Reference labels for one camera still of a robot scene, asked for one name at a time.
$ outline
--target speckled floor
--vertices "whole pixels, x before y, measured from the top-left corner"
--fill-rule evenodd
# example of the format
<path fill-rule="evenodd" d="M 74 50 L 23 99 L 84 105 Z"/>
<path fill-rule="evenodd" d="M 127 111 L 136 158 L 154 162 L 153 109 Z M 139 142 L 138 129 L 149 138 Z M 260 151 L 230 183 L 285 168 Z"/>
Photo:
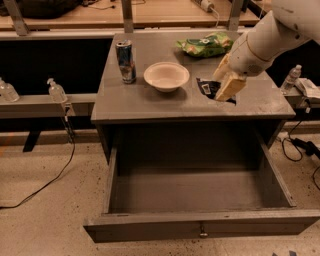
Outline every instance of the speckled floor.
<path fill-rule="evenodd" d="M 294 136 L 320 144 L 320 128 Z M 102 211 L 108 166 L 95 130 L 77 131 L 74 157 L 61 177 L 15 209 L 0 210 L 0 255 L 320 255 L 320 221 L 295 236 L 207 238 L 95 244 L 83 229 Z M 42 132 L 32 152 L 22 153 L 27 133 L 0 133 L 0 205 L 14 205 L 53 179 L 68 162 L 72 145 L 64 131 Z M 290 146 L 288 154 L 296 152 Z M 311 175 L 320 160 L 287 160 L 280 142 L 271 148 L 298 208 L 320 209 Z"/>

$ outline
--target white bowl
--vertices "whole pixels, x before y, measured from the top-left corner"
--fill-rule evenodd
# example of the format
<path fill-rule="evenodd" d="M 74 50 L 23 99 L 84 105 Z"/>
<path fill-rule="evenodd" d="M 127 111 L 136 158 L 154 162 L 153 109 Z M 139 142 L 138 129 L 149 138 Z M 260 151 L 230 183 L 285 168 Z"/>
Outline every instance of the white bowl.
<path fill-rule="evenodd" d="M 189 71 L 174 62 L 158 62 L 144 72 L 148 84 L 161 92 L 172 92 L 188 82 Z"/>

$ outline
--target soda can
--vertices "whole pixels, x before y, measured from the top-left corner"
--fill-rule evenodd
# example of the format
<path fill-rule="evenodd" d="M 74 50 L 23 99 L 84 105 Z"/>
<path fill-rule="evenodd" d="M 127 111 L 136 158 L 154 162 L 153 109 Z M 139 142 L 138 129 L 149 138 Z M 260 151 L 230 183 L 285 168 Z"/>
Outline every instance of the soda can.
<path fill-rule="evenodd" d="M 132 42 L 123 40 L 116 44 L 118 65 L 122 74 L 122 80 L 131 84 L 136 80 L 136 66 L 132 56 Z"/>

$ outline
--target plastic bottle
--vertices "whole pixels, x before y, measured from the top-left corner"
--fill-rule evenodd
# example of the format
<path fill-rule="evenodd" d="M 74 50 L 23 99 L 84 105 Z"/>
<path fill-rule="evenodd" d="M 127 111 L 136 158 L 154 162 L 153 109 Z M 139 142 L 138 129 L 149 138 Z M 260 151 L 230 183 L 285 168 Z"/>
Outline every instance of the plastic bottle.
<path fill-rule="evenodd" d="M 47 84 L 50 84 L 49 94 L 54 102 L 63 103 L 68 100 L 62 86 L 56 84 L 53 78 L 49 78 Z"/>
<path fill-rule="evenodd" d="M 295 85 L 297 79 L 301 75 L 301 65 L 296 65 L 294 68 L 292 68 L 287 75 L 286 79 L 282 83 L 280 90 L 284 95 L 287 95 L 292 87 Z"/>
<path fill-rule="evenodd" d="M 5 99 L 5 101 L 8 101 L 8 102 L 15 102 L 18 99 L 20 99 L 20 96 L 16 92 L 14 87 L 11 84 L 3 81 L 1 77 L 0 77 L 0 95 Z"/>

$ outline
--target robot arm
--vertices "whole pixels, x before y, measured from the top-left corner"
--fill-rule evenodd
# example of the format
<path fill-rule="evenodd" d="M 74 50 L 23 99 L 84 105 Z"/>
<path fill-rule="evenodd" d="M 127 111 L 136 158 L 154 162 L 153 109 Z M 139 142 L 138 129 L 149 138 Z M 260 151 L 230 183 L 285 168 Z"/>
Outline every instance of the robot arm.
<path fill-rule="evenodd" d="M 225 101 L 257 76 L 276 57 L 314 39 L 320 43 L 319 0 L 273 0 L 270 11 L 248 33 L 242 34 L 213 74 L 221 82 L 216 100 Z"/>

